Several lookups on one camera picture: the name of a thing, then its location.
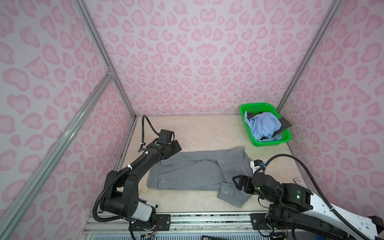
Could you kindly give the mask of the grey long sleeve shirt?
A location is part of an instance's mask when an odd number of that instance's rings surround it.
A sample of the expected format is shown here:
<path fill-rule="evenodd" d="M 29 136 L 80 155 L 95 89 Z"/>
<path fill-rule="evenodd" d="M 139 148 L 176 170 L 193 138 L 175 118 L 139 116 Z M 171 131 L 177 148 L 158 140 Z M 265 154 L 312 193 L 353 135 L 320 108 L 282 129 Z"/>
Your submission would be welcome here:
<path fill-rule="evenodd" d="M 179 152 L 161 160 L 149 171 L 147 187 L 175 191 L 218 191 L 218 199 L 237 208 L 251 198 L 239 191 L 233 178 L 251 177 L 251 159 L 245 148 Z"/>

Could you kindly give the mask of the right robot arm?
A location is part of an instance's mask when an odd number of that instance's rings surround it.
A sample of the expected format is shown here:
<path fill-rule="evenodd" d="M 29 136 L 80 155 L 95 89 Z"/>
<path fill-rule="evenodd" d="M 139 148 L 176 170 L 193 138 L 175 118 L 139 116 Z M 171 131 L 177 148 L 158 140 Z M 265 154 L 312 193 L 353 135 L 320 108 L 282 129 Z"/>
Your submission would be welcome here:
<path fill-rule="evenodd" d="M 265 221 L 272 228 L 304 230 L 331 240 L 378 240 L 384 231 L 380 217 L 363 217 L 326 202 L 297 184 L 276 181 L 265 173 L 233 177 L 238 190 L 271 204 Z"/>

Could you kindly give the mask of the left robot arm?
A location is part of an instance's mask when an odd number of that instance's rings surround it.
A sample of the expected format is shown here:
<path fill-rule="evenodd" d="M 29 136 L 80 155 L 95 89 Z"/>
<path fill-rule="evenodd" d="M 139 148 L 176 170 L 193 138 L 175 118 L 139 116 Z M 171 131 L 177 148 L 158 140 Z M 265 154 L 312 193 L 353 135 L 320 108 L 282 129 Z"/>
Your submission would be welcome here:
<path fill-rule="evenodd" d="M 161 130 L 154 141 L 139 150 L 141 155 L 136 160 L 120 171 L 107 174 L 104 189 L 93 206 L 93 219 L 99 223 L 126 220 L 139 223 L 146 230 L 154 228 L 156 208 L 140 200 L 139 183 L 155 164 L 181 150 L 175 133 Z"/>

